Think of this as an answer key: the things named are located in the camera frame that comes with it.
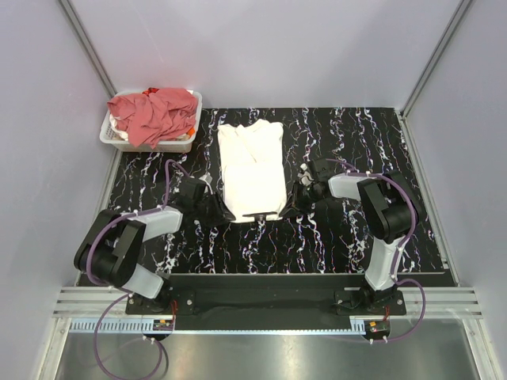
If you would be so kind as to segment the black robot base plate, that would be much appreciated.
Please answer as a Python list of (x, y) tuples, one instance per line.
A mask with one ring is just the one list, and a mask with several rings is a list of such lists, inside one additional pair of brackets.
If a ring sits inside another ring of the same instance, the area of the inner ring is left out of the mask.
[(177, 315), (218, 310), (297, 310), (344, 316), (404, 316), (406, 306), (397, 287), (374, 292), (363, 275), (354, 274), (176, 274), (157, 299), (139, 295), (128, 301), (128, 314), (164, 314), (175, 301)]

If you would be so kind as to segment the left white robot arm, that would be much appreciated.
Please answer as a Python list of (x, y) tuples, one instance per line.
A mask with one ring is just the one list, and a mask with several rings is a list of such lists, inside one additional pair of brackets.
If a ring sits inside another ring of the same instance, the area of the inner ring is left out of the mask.
[(101, 211), (74, 256), (74, 266), (100, 285), (112, 286), (143, 297), (153, 313), (165, 312), (171, 294), (164, 279), (138, 263), (144, 242), (179, 231), (187, 216), (204, 226), (233, 222), (223, 198), (205, 180), (186, 177), (174, 195), (150, 210), (117, 214)]

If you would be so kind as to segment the white t-shirt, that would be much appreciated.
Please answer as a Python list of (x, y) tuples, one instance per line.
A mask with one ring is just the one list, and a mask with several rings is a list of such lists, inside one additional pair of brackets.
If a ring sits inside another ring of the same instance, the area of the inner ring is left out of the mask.
[(268, 120), (218, 126), (223, 200), (236, 223), (280, 219), (287, 203), (283, 135), (283, 124)]

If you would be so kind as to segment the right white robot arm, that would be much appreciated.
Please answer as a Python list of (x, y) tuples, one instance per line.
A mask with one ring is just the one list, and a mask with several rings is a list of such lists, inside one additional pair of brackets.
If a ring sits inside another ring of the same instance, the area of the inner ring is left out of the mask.
[(279, 216), (308, 214), (316, 203), (331, 198), (361, 204), (374, 242), (365, 272), (368, 289), (360, 293), (360, 304), (367, 313), (377, 314), (388, 304), (385, 291), (398, 285), (402, 252), (425, 212), (398, 170), (360, 172), (346, 161), (320, 158), (300, 166), (298, 180)]

